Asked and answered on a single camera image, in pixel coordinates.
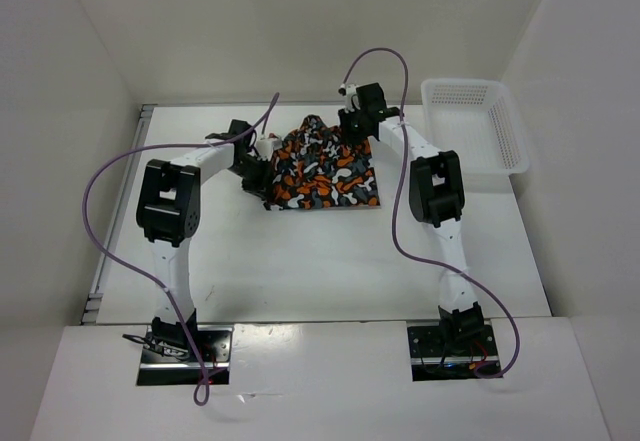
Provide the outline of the orange camouflage shorts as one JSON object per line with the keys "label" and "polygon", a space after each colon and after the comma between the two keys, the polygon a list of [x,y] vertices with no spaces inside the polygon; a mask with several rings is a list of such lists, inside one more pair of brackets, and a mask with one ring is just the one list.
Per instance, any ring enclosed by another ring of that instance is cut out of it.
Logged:
{"label": "orange camouflage shorts", "polygon": [[370,142],[349,145],[341,128],[306,116],[271,158],[266,207],[278,210],[378,207]]}

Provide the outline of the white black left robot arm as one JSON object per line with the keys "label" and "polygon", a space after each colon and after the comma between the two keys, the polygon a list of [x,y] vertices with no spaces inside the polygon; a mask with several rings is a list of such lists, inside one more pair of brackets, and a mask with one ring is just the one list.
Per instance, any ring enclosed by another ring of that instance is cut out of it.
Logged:
{"label": "white black left robot arm", "polygon": [[224,133],[212,133],[205,145],[170,161],[153,159],[145,167],[136,222],[150,242],[154,277],[163,294],[147,342],[185,361],[200,349],[197,310],[190,290],[189,250],[201,221],[202,186],[230,171],[242,188],[267,198],[273,178],[270,161],[282,143],[257,136],[247,122],[232,120]]}

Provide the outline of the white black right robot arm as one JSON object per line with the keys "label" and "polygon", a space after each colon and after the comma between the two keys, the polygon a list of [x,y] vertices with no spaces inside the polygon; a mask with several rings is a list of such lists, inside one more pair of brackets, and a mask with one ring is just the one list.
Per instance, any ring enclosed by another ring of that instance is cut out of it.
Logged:
{"label": "white black right robot arm", "polygon": [[433,146],[404,120],[401,109],[389,107],[379,84],[344,82],[338,92],[344,97],[344,107],[339,110],[343,139],[354,144],[373,137],[401,158],[399,185],[409,188],[411,214],[435,235],[442,254],[440,261],[433,262],[443,268],[439,281],[439,343],[446,352],[460,354],[474,340],[465,316],[476,314],[477,297],[464,278],[467,262],[461,217],[465,194],[459,157]]}

